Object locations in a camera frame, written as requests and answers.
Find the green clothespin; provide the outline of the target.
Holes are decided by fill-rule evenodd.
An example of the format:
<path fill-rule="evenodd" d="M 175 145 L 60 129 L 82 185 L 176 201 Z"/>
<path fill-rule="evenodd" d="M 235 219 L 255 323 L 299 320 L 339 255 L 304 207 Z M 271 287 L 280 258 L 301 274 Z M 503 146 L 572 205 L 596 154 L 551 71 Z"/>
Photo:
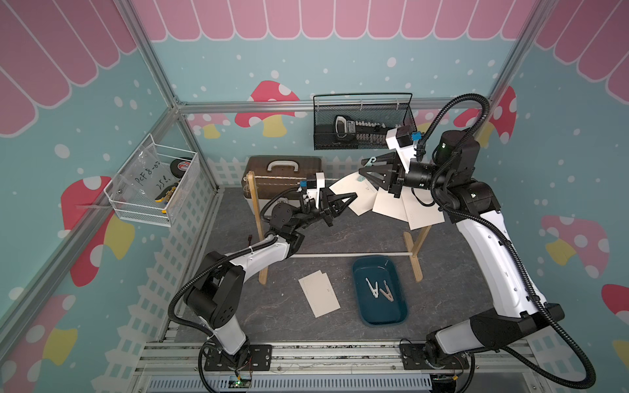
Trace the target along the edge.
<path fill-rule="evenodd" d="M 371 166 L 377 161 L 377 157 L 370 157 L 368 159 L 362 160 L 361 164 L 363 166 Z"/>

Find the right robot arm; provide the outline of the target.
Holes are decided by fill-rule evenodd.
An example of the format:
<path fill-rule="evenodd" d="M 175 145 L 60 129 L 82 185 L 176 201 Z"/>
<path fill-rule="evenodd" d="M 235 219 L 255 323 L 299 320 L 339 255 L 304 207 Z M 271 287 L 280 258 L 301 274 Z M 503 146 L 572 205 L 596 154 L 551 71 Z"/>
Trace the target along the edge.
<path fill-rule="evenodd" d="M 423 161 L 426 144 L 445 114 L 460 103 L 480 106 L 476 120 L 463 130 L 442 134 L 429 163 Z M 478 93 L 450 100 L 437 113 L 428 130 L 404 124 L 388 129 L 390 153 L 377 157 L 374 165 L 361 168 L 360 175 L 375 187 L 400 197 L 404 188 L 430 192 L 440 211 L 463 234 L 481 268 L 493 307 L 469 319 L 429 333 L 423 357 L 432 367 L 442 367 L 456 355 L 500 351 L 560 386 L 586 390 L 596 383 L 596 370 L 586 353 L 560 326 L 564 317 L 558 304 L 548 302 L 528 274 L 509 238 L 501 206 L 491 187 L 473 178 L 480 145 L 475 133 L 491 114 L 491 103 Z M 585 375 L 568 380 L 535 365 L 511 348 L 511 344 L 544 328 L 552 328 L 581 362 Z"/>

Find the pink clothespin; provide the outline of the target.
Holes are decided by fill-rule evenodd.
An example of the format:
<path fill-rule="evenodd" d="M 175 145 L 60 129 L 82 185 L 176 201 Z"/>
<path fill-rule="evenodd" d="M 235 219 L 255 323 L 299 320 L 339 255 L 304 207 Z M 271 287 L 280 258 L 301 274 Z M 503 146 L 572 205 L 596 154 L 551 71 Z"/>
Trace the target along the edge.
<path fill-rule="evenodd" d="M 379 289 L 380 293 L 390 302 L 394 302 L 394 296 L 391 292 L 391 289 L 388 286 L 388 283 L 386 280 L 383 281 L 383 287 Z"/>

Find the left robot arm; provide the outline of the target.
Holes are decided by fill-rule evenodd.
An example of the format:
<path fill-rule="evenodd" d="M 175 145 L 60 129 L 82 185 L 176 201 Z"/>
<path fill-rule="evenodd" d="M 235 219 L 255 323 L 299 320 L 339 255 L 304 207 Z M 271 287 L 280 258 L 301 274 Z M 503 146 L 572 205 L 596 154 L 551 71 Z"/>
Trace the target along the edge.
<path fill-rule="evenodd" d="M 305 238 L 300 229 L 320 220 L 333 226 L 357 198 L 356 193 L 337 194 L 328 187 L 316 192 L 294 187 L 274 196 L 260 209 L 269 226 L 262 240 L 231 254 L 205 255 L 195 275 L 171 299 L 169 320 L 204 333 L 238 368 L 250 352 L 250 340 L 236 317 L 244 283 L 295 255 Z"/>

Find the white clothespin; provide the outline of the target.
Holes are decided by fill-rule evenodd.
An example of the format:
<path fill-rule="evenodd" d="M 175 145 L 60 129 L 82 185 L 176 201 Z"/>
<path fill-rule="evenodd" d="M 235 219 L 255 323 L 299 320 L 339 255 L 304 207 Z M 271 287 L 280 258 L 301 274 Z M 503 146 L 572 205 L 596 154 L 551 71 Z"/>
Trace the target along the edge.
<path fill-rule="evenodd" d="M 378 299 L 380 295 L 379 284 L 377 281 L 371 281 L 369 278 L 366 278 L 365 281 L 368 284 L 369 290 L 374 299 Z"/>

